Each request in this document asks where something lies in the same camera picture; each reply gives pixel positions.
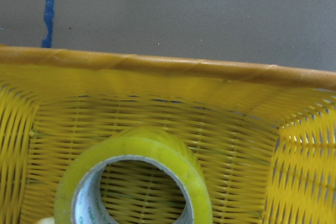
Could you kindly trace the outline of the yellow woven plastic basket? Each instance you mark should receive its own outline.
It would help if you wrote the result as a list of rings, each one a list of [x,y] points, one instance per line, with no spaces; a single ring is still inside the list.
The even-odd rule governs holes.
[[[335,223],[335,74],[1,46],[1,223],[54,211],[84,150],[134,127],[198,158],[214,223]]]

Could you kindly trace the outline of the yellow packing tape roll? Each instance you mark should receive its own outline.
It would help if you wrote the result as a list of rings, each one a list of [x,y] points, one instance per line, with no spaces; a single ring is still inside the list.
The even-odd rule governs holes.
[[[83,151],[61,178],[54,202],[55,223],[116,223],[102,203],[105,167],[121,161],[151,164],[171,177],[185,199],[176,223],[212,223],[212,204],[201,165],[183,141],[166,131],[125,130]]]

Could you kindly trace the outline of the toy croissant bread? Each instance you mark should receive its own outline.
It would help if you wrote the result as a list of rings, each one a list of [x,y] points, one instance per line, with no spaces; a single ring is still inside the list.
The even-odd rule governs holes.
[[[36,221],[35,224],[55,224],[55,219],[54,217],[45,217]]]

